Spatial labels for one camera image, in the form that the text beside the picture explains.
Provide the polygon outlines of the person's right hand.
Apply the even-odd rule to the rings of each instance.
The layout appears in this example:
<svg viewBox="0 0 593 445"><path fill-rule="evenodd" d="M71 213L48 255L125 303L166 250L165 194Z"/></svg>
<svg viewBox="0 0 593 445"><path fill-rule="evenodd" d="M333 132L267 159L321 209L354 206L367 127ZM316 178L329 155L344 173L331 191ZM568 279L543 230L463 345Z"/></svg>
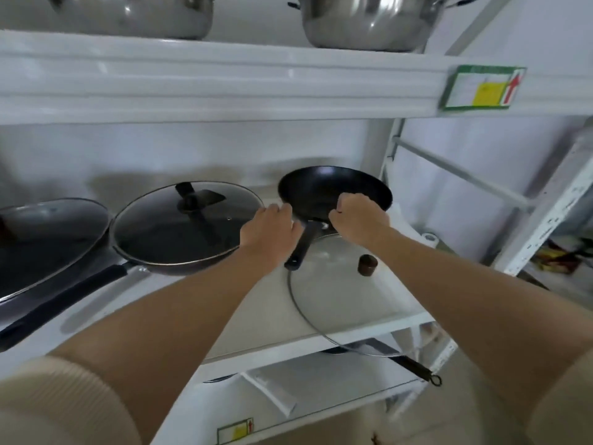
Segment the person's right hand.
<svg viewBox="0 0 593 445"><path fill-rule="evenodd" d="M333 210L342 213L342 224L337 232L366 249L373 249L391 230L389 216L364 194L341 194Z"/></svg>

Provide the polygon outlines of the person's right forearm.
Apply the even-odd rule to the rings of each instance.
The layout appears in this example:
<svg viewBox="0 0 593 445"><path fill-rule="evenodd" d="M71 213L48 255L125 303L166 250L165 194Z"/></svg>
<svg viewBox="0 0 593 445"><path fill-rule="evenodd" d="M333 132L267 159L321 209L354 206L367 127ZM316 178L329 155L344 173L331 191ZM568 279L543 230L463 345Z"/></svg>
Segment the person's right forearm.
<svg viewBox="0 0 593 445"><path fill-rule="evenodd" d="M484 374L524 425L593 352L593 313L550 291L390 227L365 246L383 260Z"/></svg>

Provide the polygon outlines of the white metal shelf rack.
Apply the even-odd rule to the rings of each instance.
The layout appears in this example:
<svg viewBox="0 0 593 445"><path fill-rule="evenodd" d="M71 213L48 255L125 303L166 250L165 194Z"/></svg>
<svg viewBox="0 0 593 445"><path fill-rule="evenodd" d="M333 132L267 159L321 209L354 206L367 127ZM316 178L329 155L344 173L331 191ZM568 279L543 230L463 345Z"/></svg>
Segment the white metal shelf rack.
<svg viewBox="0 0 593 445"><path fill-rule="evenodd" d="M462 57L346 51L271 45L208 43L54 32L0 30L0 127L244 121L322 121L439 117L439 105ZM331 345L297 313L285 270L260 284L215 345L234 345L248 314L270 306L274 342L208 357L155 439L155 445L215 445L214 415L230 427L233 415L256 420L252 434L226 445L252 445L398 392L421 391L398 368L394 384L342 404L284 416L237 379L215 388L201 380L269 366L298 375L293 361L323 362ZM181 410L189 407L189 413Z"/></svg>

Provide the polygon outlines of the person's left forearm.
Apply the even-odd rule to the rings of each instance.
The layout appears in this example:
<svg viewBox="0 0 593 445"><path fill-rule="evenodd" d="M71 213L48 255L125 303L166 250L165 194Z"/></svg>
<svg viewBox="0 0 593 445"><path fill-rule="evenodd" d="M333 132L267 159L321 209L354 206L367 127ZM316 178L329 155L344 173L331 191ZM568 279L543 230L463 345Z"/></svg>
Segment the person's left forearm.
<svg viewBox="0 0 593 445"><path fill-rule="evenodd" d="M50 355L114 389L149 445L244 297L293 249L279 242L242 245L217 265L92 324Z"/></svg>

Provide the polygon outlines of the white perforated shelf rack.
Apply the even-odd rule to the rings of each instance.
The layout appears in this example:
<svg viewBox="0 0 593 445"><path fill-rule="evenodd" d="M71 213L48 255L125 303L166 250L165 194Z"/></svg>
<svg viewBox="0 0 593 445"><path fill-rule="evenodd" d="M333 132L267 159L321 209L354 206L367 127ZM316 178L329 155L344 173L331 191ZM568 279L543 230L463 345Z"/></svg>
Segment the white perforated shelf rack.
<svg viewBox="0 0 593 445"><path fill-rule="evenodd" d="M593 126L578 133L556 171L536 197L532 212L515 229L492 263L516 276L593 184Z"/></svg>

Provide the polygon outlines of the colourful packets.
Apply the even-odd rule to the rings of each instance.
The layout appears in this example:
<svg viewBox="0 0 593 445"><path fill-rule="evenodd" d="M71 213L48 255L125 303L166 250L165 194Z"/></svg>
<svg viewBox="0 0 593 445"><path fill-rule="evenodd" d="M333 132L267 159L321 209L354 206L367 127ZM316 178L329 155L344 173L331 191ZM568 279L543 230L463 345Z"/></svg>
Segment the colourful packets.
<svg viewBox="0 0 593 445"><path fill-rule="evenodd" d="M573 250L565 249L547 239L531 261L542 271L572 275L588 259L593 259L593 239L578 238Z"/></svg>

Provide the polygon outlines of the person's left hand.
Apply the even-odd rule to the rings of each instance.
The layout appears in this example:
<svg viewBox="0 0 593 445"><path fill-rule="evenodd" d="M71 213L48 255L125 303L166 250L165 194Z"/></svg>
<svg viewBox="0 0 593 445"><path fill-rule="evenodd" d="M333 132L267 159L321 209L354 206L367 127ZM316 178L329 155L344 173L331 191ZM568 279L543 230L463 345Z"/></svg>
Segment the person's left hand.
<svg viewBox="0 0 593 445"><path fill-rule="evenodd" d="M285 261L300 239L291 238L293 209L291 204L272 203L259 208L240 232L240 250L245 251L272 268Z"/></svg>

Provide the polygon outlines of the black frying pan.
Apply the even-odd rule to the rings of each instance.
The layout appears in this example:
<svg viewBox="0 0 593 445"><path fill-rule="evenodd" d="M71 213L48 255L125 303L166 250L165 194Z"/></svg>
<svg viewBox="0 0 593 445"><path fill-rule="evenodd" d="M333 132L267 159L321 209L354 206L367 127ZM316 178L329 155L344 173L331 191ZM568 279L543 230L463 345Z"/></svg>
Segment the black frying pan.
<svg viewBox="0 0 593 445"><path fill-rule="evenodd" d="M343 193L364 194L384 211L393 204L393 194L384 182L352 168L317 165L294 170L281 178L279 197L292 206L293 216L304 226L296 248L284 264L286 270L300 269L312 243L336 233L329 213L337 208Z"/></svg>

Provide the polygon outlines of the glass lid with brown knob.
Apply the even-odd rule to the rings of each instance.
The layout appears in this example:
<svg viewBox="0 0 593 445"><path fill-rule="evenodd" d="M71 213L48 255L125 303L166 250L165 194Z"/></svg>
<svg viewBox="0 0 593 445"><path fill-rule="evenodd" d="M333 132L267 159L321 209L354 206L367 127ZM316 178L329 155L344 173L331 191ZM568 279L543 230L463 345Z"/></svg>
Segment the glass lid with brown knob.
<svg viewBox="0 0 593 445"><path fill-rule="evenodd" d="M316 239L300 269L288 271L287 286L300 315L330 343L374 337L410 358L419 357L418 326L379 331L420 307L395 274L365 248L338 234Z"/></svg>

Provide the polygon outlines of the glass lid with black knob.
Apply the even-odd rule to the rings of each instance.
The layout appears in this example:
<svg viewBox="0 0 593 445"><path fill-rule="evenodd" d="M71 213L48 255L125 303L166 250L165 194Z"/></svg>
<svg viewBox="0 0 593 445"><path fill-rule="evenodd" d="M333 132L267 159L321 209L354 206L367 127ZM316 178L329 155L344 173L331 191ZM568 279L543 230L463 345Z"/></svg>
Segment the glass lid with black knob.
<svg viewBox="0 0 593 445"><path fill-rule="evenodd" d="M129 261L180 268L233 253L240 232L264 207L250 189L222 181L183 181L130 202L114 218L110 239Z"/></svg>

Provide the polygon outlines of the stainless steel pot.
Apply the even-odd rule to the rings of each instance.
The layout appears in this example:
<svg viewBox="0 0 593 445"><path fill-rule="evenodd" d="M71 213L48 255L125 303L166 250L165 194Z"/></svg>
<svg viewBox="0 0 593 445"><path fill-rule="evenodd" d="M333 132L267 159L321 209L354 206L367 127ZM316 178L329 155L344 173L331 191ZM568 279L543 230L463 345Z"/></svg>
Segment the stainless steel pot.
<svg viewBox="0 0 593 445"><path fill-rule="evenodd" d="M216 0L48 0L74 33L202 40Z"/></svg>
<svg viewBox="0 0 593 445"><path fill-rule="evenodd" d="M309 43L320 49L411 53L425 45L446 9L477 0L297 0Z"/></svg>

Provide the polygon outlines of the large green shelf label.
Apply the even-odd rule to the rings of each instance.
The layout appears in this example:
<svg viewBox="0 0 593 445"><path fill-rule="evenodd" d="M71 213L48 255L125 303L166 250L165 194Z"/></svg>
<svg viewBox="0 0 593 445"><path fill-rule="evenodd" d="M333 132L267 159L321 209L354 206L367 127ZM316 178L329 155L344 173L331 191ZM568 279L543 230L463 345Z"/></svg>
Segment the large green shelf label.
<svg viewBox="0 0 593 445"><path fill-rule="evenodd" d="M439 111L508 110L526 67L460 65L449 75Z"/></svg>

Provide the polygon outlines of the white folded paper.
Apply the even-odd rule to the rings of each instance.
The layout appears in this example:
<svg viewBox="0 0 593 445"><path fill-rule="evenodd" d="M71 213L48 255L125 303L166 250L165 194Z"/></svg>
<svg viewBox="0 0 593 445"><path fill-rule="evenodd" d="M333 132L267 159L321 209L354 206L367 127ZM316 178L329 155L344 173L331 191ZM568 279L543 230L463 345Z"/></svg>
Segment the white folded paper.
<svg viewBox="0 0 593 445"><path fill-rule="evenodd" d="M245 371L241 376L267 397L284 417L291 416L298 401L276 379L260 370Z"/></svg>

